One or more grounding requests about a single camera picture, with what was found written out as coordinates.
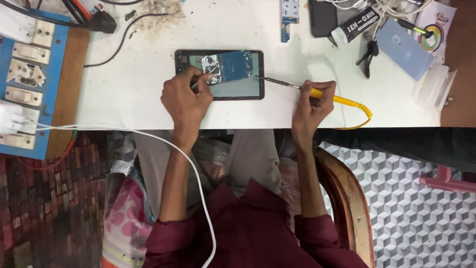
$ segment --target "power plug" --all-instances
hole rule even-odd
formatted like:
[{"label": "power plug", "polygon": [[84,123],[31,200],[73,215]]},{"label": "power plug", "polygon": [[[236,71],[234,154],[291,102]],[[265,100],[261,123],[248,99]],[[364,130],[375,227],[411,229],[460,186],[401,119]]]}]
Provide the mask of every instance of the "power plug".
[{"label": "power plug", "polygon": [[0,100],[0,134],[15,134],[25,122],[22,112],[20,105]]}]

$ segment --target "person's left hand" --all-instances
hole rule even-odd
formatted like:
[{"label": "person's left hand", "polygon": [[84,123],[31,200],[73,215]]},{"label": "person's left hand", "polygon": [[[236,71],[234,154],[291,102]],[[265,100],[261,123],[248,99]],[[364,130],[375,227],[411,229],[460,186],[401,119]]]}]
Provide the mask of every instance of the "person's left hand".
[{"label": "person's left hand", "polygon": [[[189,66],[181,74],[164,82],[160,100],[174,121],[173,138],[176,145],[191,148],[196,142],[200,124],[213,101],[210,86],[207,85],[212,76]],[[194,77],[198,77],[197,94],[190,88]]]}]

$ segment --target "wooden chair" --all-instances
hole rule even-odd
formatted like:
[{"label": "wooden chair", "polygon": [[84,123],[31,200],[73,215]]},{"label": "wooden chair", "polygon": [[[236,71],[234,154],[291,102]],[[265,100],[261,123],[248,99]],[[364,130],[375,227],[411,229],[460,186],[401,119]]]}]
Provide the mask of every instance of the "wooden chair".
[{"label": "wooden chair", "polygon": [[372,225],[364,192],[352,171],[322,148],[314,150],[319,182],[329,195],[334,223],[344,248],[375,268]]}]

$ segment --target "orange wire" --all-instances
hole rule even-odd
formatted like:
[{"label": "orange wire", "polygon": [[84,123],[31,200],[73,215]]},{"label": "orange wire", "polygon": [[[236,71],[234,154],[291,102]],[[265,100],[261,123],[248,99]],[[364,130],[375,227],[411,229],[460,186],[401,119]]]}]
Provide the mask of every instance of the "orange wire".
[{"label": "orange wire", "polygon": [[33,170],[41,170],[41,171],[44,171],[44,170],[48,170],[50,168],[54,168],[56,167],[57,165],[61,164],[61,162],[63,162],[63,160],[66,158],[66,156],[68,155],[69,151],[71,150],[71,148],[73,147],[74,145],[74,142],[76,141],[76,138],[71,138],[71,140],[69,141],[69,144],[68,144],[68,147],[66,147],[66,150],[64,151],[63,155],[61,156],[60,159],[58,159],[58,161],[56,161],[55,163],[53,164],[50,164],[46,167],[33,167],[33,166],[30,166],[29,164],[27,164],[25,161],[23,161],[23,159],[19,156],[17,156],[17,159],[22,162],[27,168],[31,168]]}]

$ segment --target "tablet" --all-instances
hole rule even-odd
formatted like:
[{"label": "tablet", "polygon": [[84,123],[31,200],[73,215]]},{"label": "tablet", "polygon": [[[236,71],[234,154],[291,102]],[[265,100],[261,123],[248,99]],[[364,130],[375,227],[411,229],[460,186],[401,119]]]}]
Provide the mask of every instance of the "tablet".
[{"label": "tablet", "polygon": [[[204,56],[234,50],[177,50],[175,51],[175,73],[181,73],[193,65],[202,70],[201,61]],[[249,78],[223,82],[210,86],[214,101],[229,100],[261,100],[265,97],[264,80],[255,75],[264,76],[264,56],[261,51],[250,51],[253,60],[253,74]]]}]

